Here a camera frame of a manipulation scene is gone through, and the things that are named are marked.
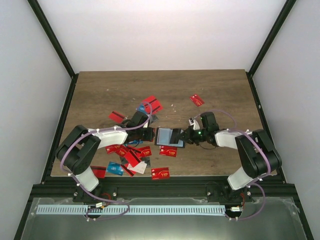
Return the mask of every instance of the wooden tabletop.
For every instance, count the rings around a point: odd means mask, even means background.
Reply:
[[[197,107],[189,99],[193,94],[204,100],[202,106]],[[240,130],[262,128],[244,70],[95,71],[79,74],[61,142],[76,125],[92,129],[114,126],[116,123],[108,118],[112,111],[130,118],[139,103],[151,95],[163,106],[156,114],[159,120],[151,125],[153,128],[186,129],[188,118],[211,109],[230,113]],[[233,127],[228,116],[220,112],[214,114],[221,129]],[[226,147],[205,150],[187,144],[185,148],[178,148],[176,157],[169,157],[159,155],[159,146],[152,142],[144,142],[139,147],[143,146],[151,147],[151,167],[169,167],[171,176],[229,175],[241,166],[238,151]],[[203,143],[203,147],[212,146]],[[108,166],[109,162],[120,163],[120,158],[101,148],[91,165]],[[65,176],[59,163],[56,159],[52,176]],[[150,175],[149,167],[144,176]]]

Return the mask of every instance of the red card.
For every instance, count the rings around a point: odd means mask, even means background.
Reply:
[[[121,146],[121,148],[115,151],[115,153],[118,154],[120,157],[124,157],[128,151],[129,151],[128,148],[126,148],[125,146]]]
[[[112,153],[114,153],[115,151],[121,149],[122,147],[123,147],[122,145],[117,145],[117,144],[115,144],[115,145],[106,146],[106,147],[105,147],[105,150],[106,150],[106,153],[107,153],[107,154],[112,154]]]
[[[131,177],[133,177],[133,176],[136,174],[136,172],[135,172],[135,171],[132,171],[132,170],[129,170],[129,169],[128,169],[128,165],[129,165],[129,163],[126,163],[126,164],[124,164],[124,165],[121,165],[121,167],[122,167],[123,170],[125,170]]]
[[[204,104],[205,102],[201,99],[201,97],[199,97],[199,95],[197,94],[193,94],[190,97],[191,101],[197,106],[200,107],[202,104]]]
[[[161,146],[159,154],[175,158],[177,156],[177,147],[176,146]]]
[[[170,178],[169,168],[168,167],[152,168],[151,177],[152,177],[152,180],[168,179]]]
[[[149,146],[145,146],[145,147],[140,147],[138,148],[140,150],[140,158],[144,158],[144,157],[148,157],[151,156],[151,149]]]
[[[141,154],[141,151],[140,151],[140,149],[139,148],[135,148],[135,147],[133,147],[133,146],[126,146],[129,150],[132,150],[132,151],[134,151],[136,154],[137,154],[137,156],[139,155],[139,154]]]
[[[125,116],[123,116],[122,114],[113,111],[110,113],[109,118],[112,119],[113,121],[115,121],[117,124],[120,124],[124,121]]]
[[[106,175],[106,167],[105,166],[90,166],[92,169],[93,174],[98,178],[98,179],[104,179]]]
[[[135,167],[138,165],[138,163],[141,162],[139,156],[137,156],[137,154],[132,151],[132,150],[129,150],[125,155],[124,155],[124,158],[128,161],[128,163],[131,164],[132,167]]]
[[[152,107],[152,114],[156,114],[157,112],[159,112],[160,110],[164,109],[162,107],[162,105],[160,104],[160,102],[156,99],[155,96],[149,96],[147,97],[145,100],[143,100],[143,105],[144,105],[144,110],[147,114],[150,114],[150,106],[147,103],[151,104]]]

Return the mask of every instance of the perforated metal strip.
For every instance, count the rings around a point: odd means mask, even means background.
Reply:
[[[102,210],[92,210],[91,214],[118,215],[126,210],[125,205],[110,205]],[[203,215],[224,216],[224,205],[130,205],[126,215]],[[38,215],[84,215],[87,205],[38,205]]]

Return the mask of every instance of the card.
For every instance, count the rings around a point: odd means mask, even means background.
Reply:
[[[134,152],[136,153],[136,155],[137,155],[138,157],[140,157],[141,151],[139,150],[139,148],[135,148],[135,147],[133,147],[133,146],[127,146],[127,148],[128,148],[129,150],[134,151]]]
[[[199,97],[199,95],[197,94],[193,94],[190,97],[191,101],[197,106],[200,107],[202,104],[204,104],[205,102],[201,99],[201,97]]]
[[[149,146],[145,146],[145,147],[140,147],[138,148],[138,150],[140,151],[140,158],[144,158],[144,157],[148,157],[151,156],[151,149]]]
[[[129,163],[127,168],[130,171],[134,171],[134,172],[137,172],[137,173],[140,173],[140,174],[144,174],[145,170],[146,170],[146,167],[147,167],[147,164],[145,162],[141,161],[135,167],[131,166],[130,163]]]
[[[162,109],[164,109],[162,107],[162,105],[160,104],[160,102],[156,99],[155,96],[149,96],[147,97],[145,100],[143,100],[143,102],[147,102],[151,104],[152,107],[152,113],[151,114],[156,114],[157,112],[161,111]],[[144,110],[146,111],[147,114],[150,114],[150,107],[148,104],[143,103],[144,104]]]
[[[129,170],[128,166],[129,166],[129,163],[121,165],[122,169],[125,170],[131,177],[133,177],[136,174],[136,172],[132,171],[132,170]]]
[[[123,146],[122,145],[110,145],[110,146],[106,146],[105,150],[107,154],[112,154],[114,152],[116,152],[117,150],[121,149]]]
[[[113,121],[115,121],[117,124],[120,124],[124,121],[125,119],[125,116],[123,116],[122,114],[116,112],[116,111],[113,111],[110,113],[109,115],[109,118]]]
[[[169,168],[168,167],[152,168],[151,178],[152,180],[170,178]]]
[[[152,123],[154,123],[154,122],[156,122],[158,120],[159,120],[159,118],[156,115],[151,115],[149,123],[151,125]]]
[[[144,114],[147,114],[147,112],[145,111],[145,106],[143,104],[141,104],[136,110]]]
[[[128,142],[127,144],[128,144],[128,145],[137,145],[137,144],[143,144],[143,143],[144,143],[144,141],[134,140],[134,141]]]
[[[108,173],[116,174],[116,175],[119,175],[119,176],[122,176],[124,174],[124,170],[121,167],[121,165],[118,164],[118,163],[112,162],[112,161],[109,162],[109,165],[108,165],[106,171]]]
[[[141,160],[139,158],[139,156],[137,156],[137,154],[132,151],[132,150],[129,150],[125,155],[124,155],[124,158],[128,161],[128,163],[132,166],[132,167],[135,167],[137,166]]]
[[[128,161],[123,156],[120,157],[120,161],[121,161],[121,165],[128,164]]]
[[[175,158],[177,156],[177,147],[176,146],[160,146],[159,154]]]
[[[150,163],[150,157],[146,156],[146,157],[141,157],[141,162],[146,163],[146,167],[151,167],[151,163]]]
[[[122,146],[117,151],[115,151],[115,153],[118,154],[120,157],[124,157],[128,151],[129,149],[127,147]]]
[[[106,175],[106,167],[105,166],[90,166],[92,169],[93,174],[98,178],[98,179],[104,179]]]

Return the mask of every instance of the white wall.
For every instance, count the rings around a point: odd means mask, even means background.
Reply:
[[[76,72],[249,70],[285,0],[39,0]]]
[[[0,239],[40,183],[70,84],[26,0],[0,0]]]
[[[320,239],[320,1],[298,0],[254,76],[283,171]]]

